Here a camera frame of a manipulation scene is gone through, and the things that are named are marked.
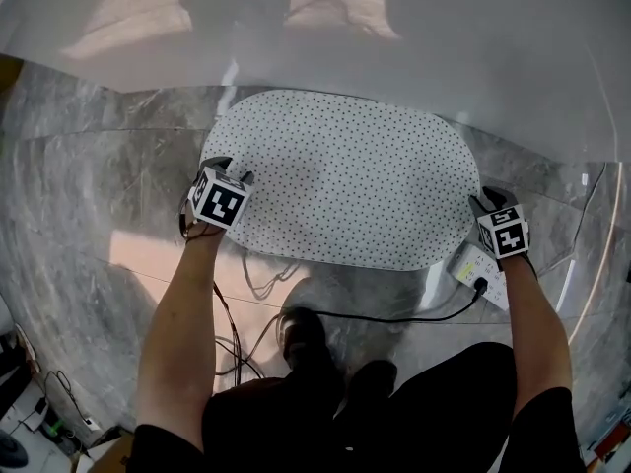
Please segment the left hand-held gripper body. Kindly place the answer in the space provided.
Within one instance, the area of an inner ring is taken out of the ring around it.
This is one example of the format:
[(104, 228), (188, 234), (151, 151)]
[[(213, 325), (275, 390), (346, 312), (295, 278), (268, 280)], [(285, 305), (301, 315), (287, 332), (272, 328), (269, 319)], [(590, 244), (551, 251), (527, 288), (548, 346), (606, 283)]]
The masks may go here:
[(218, 169), (203, 167), (188, 192), (194, 218), (224, 230), (240, 220), (253, 192), (252, 179), (237, 180)]

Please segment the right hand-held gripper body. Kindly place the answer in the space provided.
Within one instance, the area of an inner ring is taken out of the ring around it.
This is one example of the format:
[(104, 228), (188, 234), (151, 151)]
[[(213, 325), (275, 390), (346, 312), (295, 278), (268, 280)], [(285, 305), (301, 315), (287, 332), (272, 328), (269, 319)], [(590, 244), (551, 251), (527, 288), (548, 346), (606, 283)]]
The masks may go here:
[(497, 260), (529, 250), (529, 227), (523, 206), (514, 206), (477, 219), (483, 247)]

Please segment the white dotted bath mat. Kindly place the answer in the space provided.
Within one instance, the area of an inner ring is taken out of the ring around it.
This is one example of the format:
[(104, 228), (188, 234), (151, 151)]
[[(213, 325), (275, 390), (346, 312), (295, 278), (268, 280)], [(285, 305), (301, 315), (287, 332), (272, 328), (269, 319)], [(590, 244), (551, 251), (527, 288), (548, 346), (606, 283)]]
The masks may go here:
[(443, 119), (333, 94), (271, 90), (230, 108), (203, 159), (254, 175), (234, 243), (336, 265), (413, 271), (450, 257), (469, 235), (479, 172)]

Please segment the person's right forearm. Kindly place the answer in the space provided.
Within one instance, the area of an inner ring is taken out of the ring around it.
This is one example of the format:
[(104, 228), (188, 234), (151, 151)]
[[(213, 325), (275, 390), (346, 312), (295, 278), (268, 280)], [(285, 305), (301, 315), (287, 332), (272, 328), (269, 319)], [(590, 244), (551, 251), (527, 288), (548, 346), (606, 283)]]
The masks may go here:
[(503, 268), (517, 373), (515, 411), (549, 389), (573, 385), (566, 330), (528, 262), (511, 256)]

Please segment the person's left forearm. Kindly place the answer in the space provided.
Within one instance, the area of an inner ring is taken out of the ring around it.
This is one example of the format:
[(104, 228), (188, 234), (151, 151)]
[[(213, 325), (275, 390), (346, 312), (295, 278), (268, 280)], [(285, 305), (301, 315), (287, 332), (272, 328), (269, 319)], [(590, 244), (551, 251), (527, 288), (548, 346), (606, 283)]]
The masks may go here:
[(142, 348), (137, 423), (203, 449), (202, 417), (216, 375), (214, 269), (224, 231), (192, 229)]

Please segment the white power strip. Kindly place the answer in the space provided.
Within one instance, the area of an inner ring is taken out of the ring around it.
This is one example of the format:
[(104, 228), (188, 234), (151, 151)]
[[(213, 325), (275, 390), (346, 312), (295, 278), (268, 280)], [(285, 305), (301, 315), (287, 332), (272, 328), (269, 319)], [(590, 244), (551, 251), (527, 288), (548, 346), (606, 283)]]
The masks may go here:
[(502, 311), (509, 309), (506, 279), (496, 261), (485, 251), (466, 242), (455, 254), (450, 266), (451, 275), (468, 288), (483, 279), (486, 290), (482, 297)]

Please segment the white bathtub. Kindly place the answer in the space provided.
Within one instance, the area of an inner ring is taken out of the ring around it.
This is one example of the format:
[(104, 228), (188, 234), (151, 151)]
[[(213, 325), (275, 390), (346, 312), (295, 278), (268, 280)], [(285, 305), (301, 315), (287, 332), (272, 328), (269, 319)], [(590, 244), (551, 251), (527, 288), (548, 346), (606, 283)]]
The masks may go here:
[(407, 105), (555, 160), (631, 164), (631, 0), (0, 0), (0, 52), (120, 92)]

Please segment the person's left black shoe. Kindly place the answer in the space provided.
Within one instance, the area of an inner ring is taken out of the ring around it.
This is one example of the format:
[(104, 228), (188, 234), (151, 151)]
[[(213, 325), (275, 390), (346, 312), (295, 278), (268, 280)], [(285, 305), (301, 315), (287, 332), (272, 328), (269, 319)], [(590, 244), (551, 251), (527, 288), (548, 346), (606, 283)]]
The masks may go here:
[(317, 314), (305, 307), (290, 307), (280, 318), (277, 339), (292, 372), (328, 356), (325, 332)]

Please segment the person's black shoe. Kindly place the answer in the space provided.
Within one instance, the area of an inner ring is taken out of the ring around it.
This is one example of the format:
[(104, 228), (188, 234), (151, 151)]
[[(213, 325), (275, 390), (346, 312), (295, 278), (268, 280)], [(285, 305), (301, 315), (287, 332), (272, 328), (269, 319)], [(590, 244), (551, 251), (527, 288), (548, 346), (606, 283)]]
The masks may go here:
[(325, 332), (317, 314), (305, 307), (290, 307), (280, 318), (277, 339), (292, 372), (328, 356)]
[(362, 410), (382, 406), (394, 393), (397, 373), (390, 360), (368, 362), (351, 378), (346, 406)]

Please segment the person's black trousers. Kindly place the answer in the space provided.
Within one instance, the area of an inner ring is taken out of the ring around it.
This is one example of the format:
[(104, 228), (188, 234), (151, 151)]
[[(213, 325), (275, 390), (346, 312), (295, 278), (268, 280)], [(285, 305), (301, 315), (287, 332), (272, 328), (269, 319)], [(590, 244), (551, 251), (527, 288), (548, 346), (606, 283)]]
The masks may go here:
[(325, 359), (285, 377), (217, 393), (203, 415), (204, 452), (228, 439), (352, 451), (405, 445), (470, 451), (479, 445), (497, 458), (516, 401), (513, 352), (494, 342), (475, 344), (409, 378), (380, 407), (347, 407), (348, 386), (328, 351)]

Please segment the person's right black shoe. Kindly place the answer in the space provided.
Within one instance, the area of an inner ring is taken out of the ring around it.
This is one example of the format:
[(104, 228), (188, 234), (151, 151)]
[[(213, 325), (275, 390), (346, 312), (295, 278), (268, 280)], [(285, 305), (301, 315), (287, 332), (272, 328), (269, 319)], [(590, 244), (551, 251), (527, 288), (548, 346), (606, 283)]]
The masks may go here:
[(394, 393), (397, 373), (390, 360), (368, 362), (351, 378), (346, 406), (362, 410), (382, 406)]

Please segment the person's black t-shirt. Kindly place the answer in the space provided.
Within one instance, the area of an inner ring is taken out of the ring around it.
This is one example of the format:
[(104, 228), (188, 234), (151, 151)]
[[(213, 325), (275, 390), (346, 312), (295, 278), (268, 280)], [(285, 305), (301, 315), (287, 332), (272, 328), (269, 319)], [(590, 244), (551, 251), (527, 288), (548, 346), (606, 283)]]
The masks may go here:
[[(586, 473), (566, 388), (539, 394), (511, 425), (499, 473)], [(495, 454), (475, 445), (440, 452), (410, 445), (352, 451), (340, 445), (234, 443), (201, 452), (161, 428), (137, 428), (125, 473), (488, 473)]]

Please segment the brown cardboard carton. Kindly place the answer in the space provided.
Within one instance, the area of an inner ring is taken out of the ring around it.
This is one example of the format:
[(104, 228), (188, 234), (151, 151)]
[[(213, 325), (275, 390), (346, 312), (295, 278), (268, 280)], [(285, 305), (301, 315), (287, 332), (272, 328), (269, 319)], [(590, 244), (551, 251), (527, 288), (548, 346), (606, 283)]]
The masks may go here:
[(72, 473), (126, 473), (134, 435), (123, 434), (81, 454)]

